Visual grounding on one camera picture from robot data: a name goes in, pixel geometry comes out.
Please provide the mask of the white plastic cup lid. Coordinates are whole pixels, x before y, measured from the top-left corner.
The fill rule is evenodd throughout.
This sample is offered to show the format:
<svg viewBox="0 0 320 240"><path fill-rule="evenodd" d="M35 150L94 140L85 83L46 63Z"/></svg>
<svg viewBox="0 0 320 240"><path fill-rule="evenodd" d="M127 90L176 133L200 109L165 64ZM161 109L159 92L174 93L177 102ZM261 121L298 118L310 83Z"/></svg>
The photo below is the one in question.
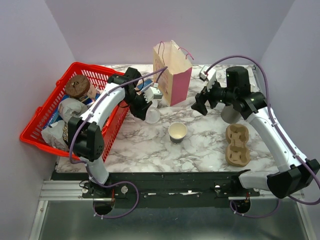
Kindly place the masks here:
<svg viewBox="0 0 320 240"><path fill-rule="evenodd" d="M149 107L146 116L145 116L145 121L148 124L155 124L160 120L160 111L156 107Z"/></svg>

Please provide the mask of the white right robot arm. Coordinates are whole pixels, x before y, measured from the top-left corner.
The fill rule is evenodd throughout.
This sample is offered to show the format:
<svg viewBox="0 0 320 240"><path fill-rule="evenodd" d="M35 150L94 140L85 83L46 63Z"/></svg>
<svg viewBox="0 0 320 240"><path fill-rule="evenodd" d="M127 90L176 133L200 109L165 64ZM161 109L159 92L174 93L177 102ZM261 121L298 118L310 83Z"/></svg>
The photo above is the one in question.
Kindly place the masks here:
<svg viewBox="0 0 320 240"><path fill-rule="evenodd" d="M191 108L202 115L206 115L210 108L218 103L230 106L231 110L247 121L259 134L270 151L276 172L254 173L247 170L230 183L230 191L241 196L248 189L270 191L279 199L306 188L313 181L320 169L316 159L308 159L284 131L268 108L267 99L263 93L251 91L248 70L243 66L228 67L226 86L222 87L217 80L216 70L204 66L199 72L199 78L206 82L206 86L195 96L195 103Z"/></svg>

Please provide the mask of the black paper coffee cup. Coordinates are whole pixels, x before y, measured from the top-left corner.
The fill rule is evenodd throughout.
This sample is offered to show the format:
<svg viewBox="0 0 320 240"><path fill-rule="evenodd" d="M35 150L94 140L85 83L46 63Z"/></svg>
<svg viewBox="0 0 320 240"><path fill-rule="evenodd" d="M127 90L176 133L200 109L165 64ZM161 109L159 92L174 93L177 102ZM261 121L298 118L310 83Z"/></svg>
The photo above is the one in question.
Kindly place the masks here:
<svg viewBox="0 0 320 240"><path fill-rule="evenodd" d="M168 128L169 138L173 144L180 144L188 133L185 124L174 122Z"/></svg>

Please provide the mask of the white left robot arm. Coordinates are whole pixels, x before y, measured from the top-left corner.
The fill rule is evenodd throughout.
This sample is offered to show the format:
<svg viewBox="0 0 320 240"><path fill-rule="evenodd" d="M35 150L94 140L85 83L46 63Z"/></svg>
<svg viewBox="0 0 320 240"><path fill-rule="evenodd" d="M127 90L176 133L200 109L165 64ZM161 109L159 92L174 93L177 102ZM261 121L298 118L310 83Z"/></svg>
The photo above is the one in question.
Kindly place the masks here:
<svg viewBox="0 0 320 240"><path fill-rule="evenodd" d="M85 164L89 179L95 183L93 191L101 198L107 197L111 191L111 185L107 182L109 172L102 158L105 149L102 128L122 101L129 106L134 117L143 121L146 119L152 98L136 92L135 87L141 79L141 73L132 67L123 75L113 74L98 100L80 117L71 117L68 121L70 161L73 161L72 155L76 155Z"/></svg>

